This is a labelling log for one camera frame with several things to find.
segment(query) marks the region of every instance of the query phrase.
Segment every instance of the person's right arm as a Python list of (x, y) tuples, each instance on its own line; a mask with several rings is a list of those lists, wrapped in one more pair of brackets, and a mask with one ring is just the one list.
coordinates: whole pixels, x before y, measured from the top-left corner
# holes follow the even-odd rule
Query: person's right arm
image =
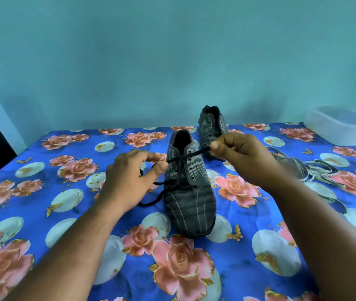
[(355, 301), (356, 228), (317, 193), (290, 177), (253, 135), (227, 133), (210, 147), (247, 182), (275, 199), (323, 299)]

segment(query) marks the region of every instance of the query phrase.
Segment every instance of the black shoe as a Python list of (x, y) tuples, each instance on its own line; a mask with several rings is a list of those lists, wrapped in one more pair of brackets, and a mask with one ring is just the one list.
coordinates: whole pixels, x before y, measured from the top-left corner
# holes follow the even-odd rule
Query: black shoe
[[(210, 146), (212, 141), (228, 132), (224, 117), (216, 106), (205, 106), (203, 108), (199, 118), (199, 128), (201, 131), (201, 148)], [(212, 156), (210, 152), (204, 153), (204, 156), (207, 159), (225, 161), (225, 159)]]
[(165, 211), (171, 223), (187, 238), (211, 233), (216, 217), (216, 198), (210, 185), (201, 153), (197, 151), (189, 131), (176, 131), (171, 136), (167, 151), (170, 164), (165, 172), (164, 190), (151, 203), (139, 203), (141, 207), (156, 204), (164, 196)]

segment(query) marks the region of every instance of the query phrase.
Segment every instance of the blue floral tablecloth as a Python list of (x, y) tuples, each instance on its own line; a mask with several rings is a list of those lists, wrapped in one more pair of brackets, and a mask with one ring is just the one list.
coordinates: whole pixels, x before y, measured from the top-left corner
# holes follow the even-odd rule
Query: blue floral tablecloth
[[(180, 129), (200, 141), (195, 126), (52, 131), (1, 169), (0, 300), (93, 204), (107, 166), (120, 153), (139, 148), (165, 157), (171, 134)], [(307, 185), (343, 202), (345, 217), (356, 226), (356, 147), (333, 146), (301, 123), (228, 129), (253, 134), (290, 157), (322, 159), (339, 168), (331, 178), (344, 189), (316, 181)], [(110, 235), (90, 301), (319, 299), (270, 195), (245, 182), (228, 162), (205, 164), (217, 202), (211, 235), (195, 240), (177, 235), (163, 202), (133, 208)], [(151, 166), (145, 162), (142, 169)], [(162, 188), (153, 185), (144, 201)]]

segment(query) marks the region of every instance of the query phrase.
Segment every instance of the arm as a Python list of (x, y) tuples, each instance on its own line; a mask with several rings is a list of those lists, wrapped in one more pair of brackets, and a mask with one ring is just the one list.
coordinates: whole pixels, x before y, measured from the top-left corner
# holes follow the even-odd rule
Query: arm
[(4, 301), (86, 301), (112, 229), (144, 197), (168, 164), (159, 162), (140, 177), (142, 162), (159, 161), (147, 151), (123, 153), (107, 168), (107, 179), (87, 210)]
[(323, 298), (356, 300), (356, 228), (289, 177), (253, 135), (227, 133), (211, 143), (211, 149), (273, 196)]

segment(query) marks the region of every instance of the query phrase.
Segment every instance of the transparent plastic box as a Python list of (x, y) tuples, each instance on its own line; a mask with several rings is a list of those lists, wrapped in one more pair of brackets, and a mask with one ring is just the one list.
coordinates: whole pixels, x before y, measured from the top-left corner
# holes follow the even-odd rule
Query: transparent plastic box
[(312, 107), (304, 125), (336, 146), (356, 146), (356, 111), (340, 106)]

